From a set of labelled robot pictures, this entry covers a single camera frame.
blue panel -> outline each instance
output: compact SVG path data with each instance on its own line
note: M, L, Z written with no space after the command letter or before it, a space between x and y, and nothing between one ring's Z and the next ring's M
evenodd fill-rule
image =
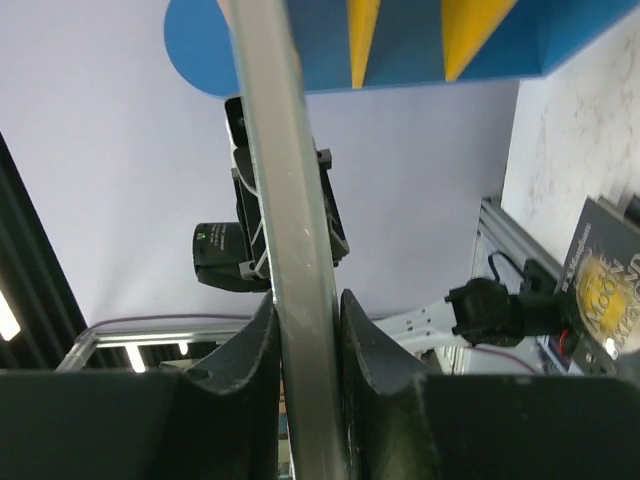
M172 0L164 41L173 66L191 85L217 97L238 92L229 29L216 0Z
M537 29L544 3L544 0L518 0L462 72L460 80L539 75Z
M545 0L547 14L540 19L543 73L552 70L584 48L639 0Z
M288 0L306 90L351 89L347 0Z
M440 2L380 2L365 86L444 81Z

metal rod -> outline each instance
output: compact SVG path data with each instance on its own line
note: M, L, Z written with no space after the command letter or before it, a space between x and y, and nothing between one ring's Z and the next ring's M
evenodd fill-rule
M98 348L125 345L167 345L178 342L226 342L247 326L246 321L204 325L149 325L138 329L97 330Z
M96 336L94 332L89 332L81 336L71 347L69 353L64 357L60 365L56 368L56 372L77 372L82 370L93 352L96 349Z
M348 478L335 279L320 174L282 0L233 0L229 21L280 318L298 478Z

white wall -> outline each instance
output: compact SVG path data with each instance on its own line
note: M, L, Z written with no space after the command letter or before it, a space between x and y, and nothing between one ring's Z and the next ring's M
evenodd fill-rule
M164 50L166 0L0 0L0 130L89 323L251 313L199 285L191 234L234 220L222 102ZM428 304L466 281L479 201L499 191L517 85L309 98L365 308Z
M564 263L587 196L640 193L640 8L522 83L502 208Z

book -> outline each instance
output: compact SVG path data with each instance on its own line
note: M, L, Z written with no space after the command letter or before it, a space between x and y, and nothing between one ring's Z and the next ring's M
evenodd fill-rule
M588 198L558 283L563 313L616 360L640 349L640 228Z

yellow triangle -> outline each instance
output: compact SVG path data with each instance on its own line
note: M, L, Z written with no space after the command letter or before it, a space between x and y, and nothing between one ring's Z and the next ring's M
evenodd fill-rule
M362 88L376 28L380 0L347 0L349 13L349 50L351 84Z
M448 82L457 80L517 0L442 0L442 44Z

